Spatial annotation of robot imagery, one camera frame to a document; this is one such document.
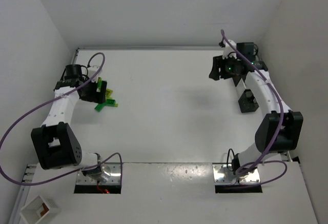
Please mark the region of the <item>large green lego brick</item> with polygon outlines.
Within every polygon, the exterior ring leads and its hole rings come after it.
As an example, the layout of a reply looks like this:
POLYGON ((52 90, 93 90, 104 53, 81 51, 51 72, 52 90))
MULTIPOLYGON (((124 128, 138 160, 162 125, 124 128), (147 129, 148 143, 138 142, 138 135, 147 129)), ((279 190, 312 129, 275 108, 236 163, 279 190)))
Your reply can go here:
POLYGON ((114 99, 107 99, 105 104, 108 107, 115 107, 116 100, 114 100, 114 99))

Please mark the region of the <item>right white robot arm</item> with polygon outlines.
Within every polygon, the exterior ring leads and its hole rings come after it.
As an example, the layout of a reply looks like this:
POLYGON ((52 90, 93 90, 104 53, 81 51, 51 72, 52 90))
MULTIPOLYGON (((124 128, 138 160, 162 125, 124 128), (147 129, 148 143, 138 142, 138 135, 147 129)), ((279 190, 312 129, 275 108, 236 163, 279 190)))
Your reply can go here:
POLYGON ((248 168, 277 153, 295 150, 303 124, 301 112, 293 111, 278 94, 269 69, 258 55, 254 43, 236 43, 222 39, 223 54, 213 57, 209 78, 232 79, 242 113, 260 109, 263 120, 255 132, 254 143, 233 156, 231 171, 244 174, 248 168))

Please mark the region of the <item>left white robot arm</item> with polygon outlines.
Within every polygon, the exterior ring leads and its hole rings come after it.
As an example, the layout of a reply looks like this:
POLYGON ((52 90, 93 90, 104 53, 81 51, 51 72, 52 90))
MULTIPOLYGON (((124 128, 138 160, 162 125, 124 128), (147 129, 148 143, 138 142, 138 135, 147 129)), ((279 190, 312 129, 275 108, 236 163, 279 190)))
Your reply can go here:
POLYGON ((40 166, 44 170, 64 167, 81 167, 91 170, 98 167, 100 156, 85 152, 70 123, 79 100, 104 104, 107 82, 99 77, 100 66, 67 65, 65 76, 55 85, 50 112, 39 128, 31 132, 32 142, 40 166))

